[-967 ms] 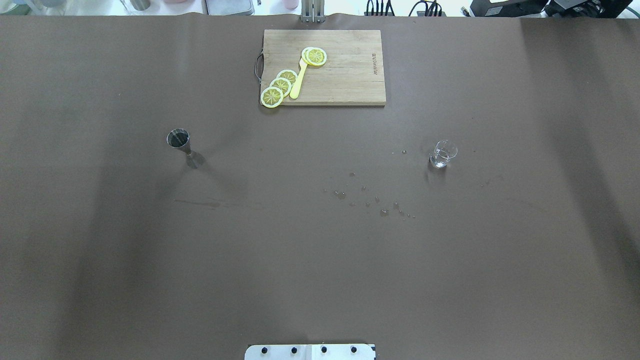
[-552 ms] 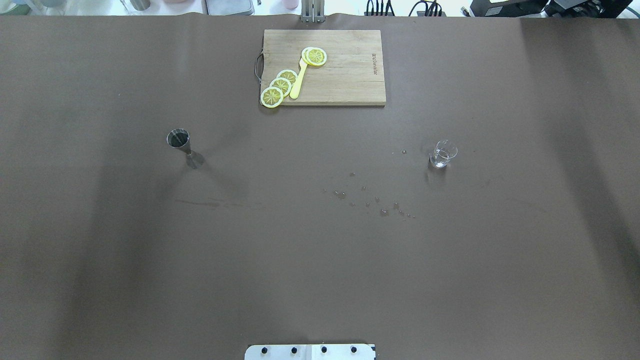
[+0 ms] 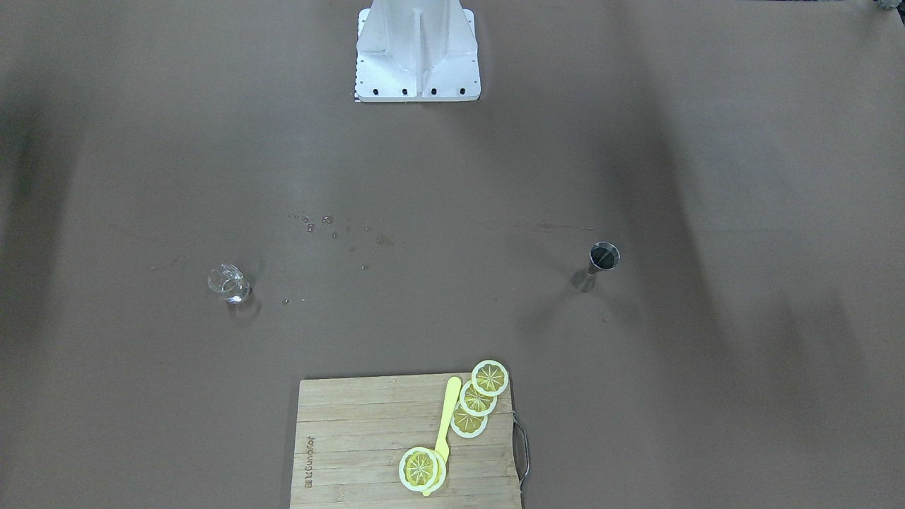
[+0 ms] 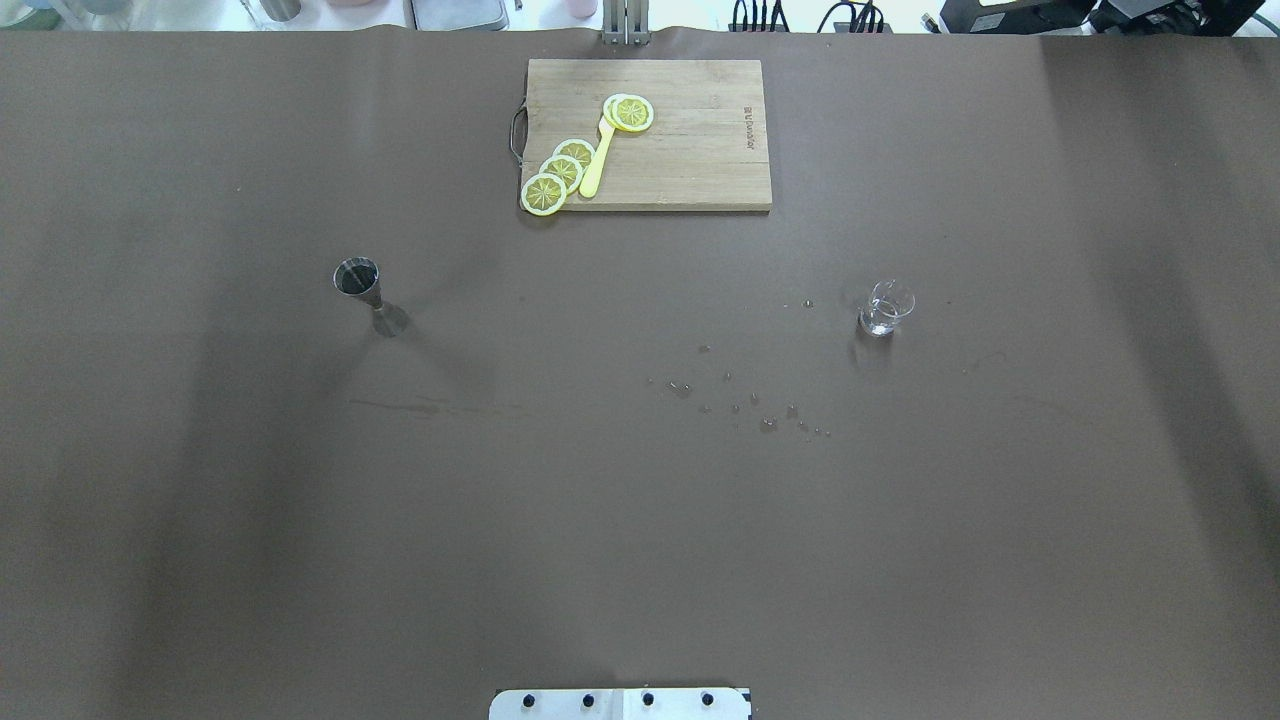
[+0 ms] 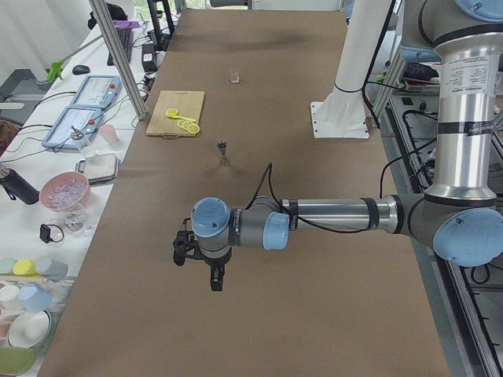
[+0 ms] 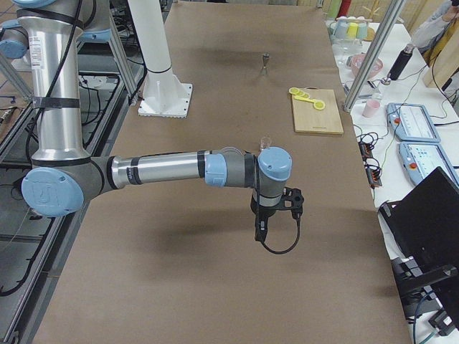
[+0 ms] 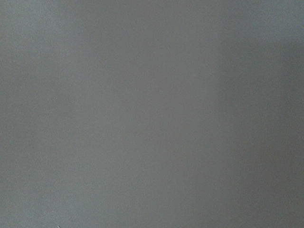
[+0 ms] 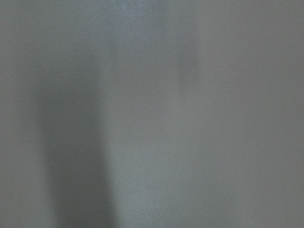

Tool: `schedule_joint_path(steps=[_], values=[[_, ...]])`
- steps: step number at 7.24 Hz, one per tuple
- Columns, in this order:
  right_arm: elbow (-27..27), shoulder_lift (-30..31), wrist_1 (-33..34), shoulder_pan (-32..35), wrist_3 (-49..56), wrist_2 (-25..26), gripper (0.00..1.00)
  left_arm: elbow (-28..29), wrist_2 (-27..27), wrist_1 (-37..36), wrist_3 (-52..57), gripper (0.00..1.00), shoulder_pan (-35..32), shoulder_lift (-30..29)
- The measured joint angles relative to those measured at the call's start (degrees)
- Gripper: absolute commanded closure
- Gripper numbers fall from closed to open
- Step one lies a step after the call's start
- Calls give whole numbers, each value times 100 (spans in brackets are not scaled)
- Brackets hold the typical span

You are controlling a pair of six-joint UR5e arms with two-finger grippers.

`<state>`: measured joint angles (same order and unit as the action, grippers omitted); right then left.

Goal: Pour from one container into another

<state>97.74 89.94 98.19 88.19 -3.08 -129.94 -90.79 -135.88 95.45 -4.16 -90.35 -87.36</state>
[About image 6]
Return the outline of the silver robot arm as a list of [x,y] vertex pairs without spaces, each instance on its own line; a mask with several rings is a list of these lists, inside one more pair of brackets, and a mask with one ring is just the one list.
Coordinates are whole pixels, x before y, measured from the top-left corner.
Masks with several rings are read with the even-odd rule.
[[99,138],[114,126],[115,100],[102,101],[83,84],[78,69],[80,43],[108,43],[118,68],[116,90],[133,100],[147,86],[141,113],[186,116],[193,87],[173,73],[161,7],[154,1],[130,1],[131,24],[143,58],[140,79],[132,75],[108,1],[17,1],[16,19],[1,28],[4,38],[18,39],[29,55],[33,82],[33,123],[27,151],[31,165],[20,192],[28,206],[48,217],[79,211],[97,196],[147,183],[200,178],[209,186],[252,189],[255,240],[264,242],[268,220],[277,211],[302,214],[303,197],[285,184],[292,159],[270,147],[254,155],[233,147],[164,153],[133,158],[92,155]]

